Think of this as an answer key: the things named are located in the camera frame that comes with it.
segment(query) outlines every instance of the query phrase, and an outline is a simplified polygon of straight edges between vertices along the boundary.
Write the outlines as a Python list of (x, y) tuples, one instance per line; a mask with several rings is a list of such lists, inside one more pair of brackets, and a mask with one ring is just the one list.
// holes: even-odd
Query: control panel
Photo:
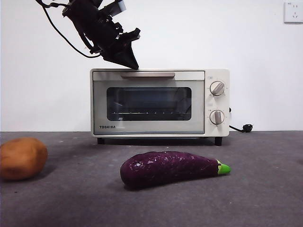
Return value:
[(229, 71), (205, 71), (205, 134), (229, 134)]

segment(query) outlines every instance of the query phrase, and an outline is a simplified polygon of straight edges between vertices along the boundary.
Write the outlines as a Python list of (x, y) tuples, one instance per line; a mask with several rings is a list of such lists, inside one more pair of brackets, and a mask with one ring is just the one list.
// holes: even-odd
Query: potato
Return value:
[(40, 173), (46, 163), (46, 146), (36, 138), (10, 140), (0, 147), (0, 176), (22, 180)]

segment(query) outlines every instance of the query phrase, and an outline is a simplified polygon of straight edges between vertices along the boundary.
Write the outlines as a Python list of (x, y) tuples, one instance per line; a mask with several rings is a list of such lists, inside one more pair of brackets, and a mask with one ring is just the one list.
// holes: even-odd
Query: power cord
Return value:
[(243, 125), (243, 129), (242, 130), (241, 129), (237, 129), (237, 128), (231, 126), (231, 125), (229, 127), (232, 128), (232, 129), (235, 129), (235, 130), (237, 130), (239, 132), (251, 132), (251, 130), (252, 130), (252, 124), (245, 124), (245, 125)]
[(87, 56), (85, 55), (84, 53), (82, 53), (81, 51), (79, 51), (76, 47), (74, 47), (70, 41), (68, 41), (68, 39), (56, 28), (56, 26), (53, 24), (50, 16), (48, 15), (47, 11), (46, 11), (46, 8), (49, 8), (49, 7), (58, 7), (58, 6), (65, 6), (65, 7), (69, 7), (68, 5), (65, 5), (65, 4), (60, 4), (60, 3), (51, 3), (50, 5), (46, 5), (42, 2), (42, 0), (36, 0), (43, 8), (43, 11), (44, 13), (46, 14), (46, 17), (47, 19), (49, 20), (49, 22), (51, 23), (51, 25), (53, 26), (53, 28), (56, 30), (56, 32), (75, 50), (77, 51), (78, 53), (80, 53), (81, 55), (83, 55), (84, 57), (87, 57), (87, 58), (97, 58), (99, 56), (101, 56), (101, 54), (99, 55), (95, 55), (95, 56)]

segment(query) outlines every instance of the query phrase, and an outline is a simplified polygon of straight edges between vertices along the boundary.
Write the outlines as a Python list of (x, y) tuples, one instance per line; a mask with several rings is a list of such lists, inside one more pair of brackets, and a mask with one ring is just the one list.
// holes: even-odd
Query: toaster oven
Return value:
[(92, 69), (91, 133), (106, 138), (229, 134), (229, 71)]

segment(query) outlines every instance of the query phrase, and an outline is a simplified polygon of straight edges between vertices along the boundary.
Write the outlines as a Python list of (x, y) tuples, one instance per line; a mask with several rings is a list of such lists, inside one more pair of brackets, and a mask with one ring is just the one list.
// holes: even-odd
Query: purple eggplant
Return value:
[(176, 151), (147, 152), (131, 157), (120, 168), (129, 188), (145, 188), (177, 181), (227, 174), (230, 167), (212, 158)]

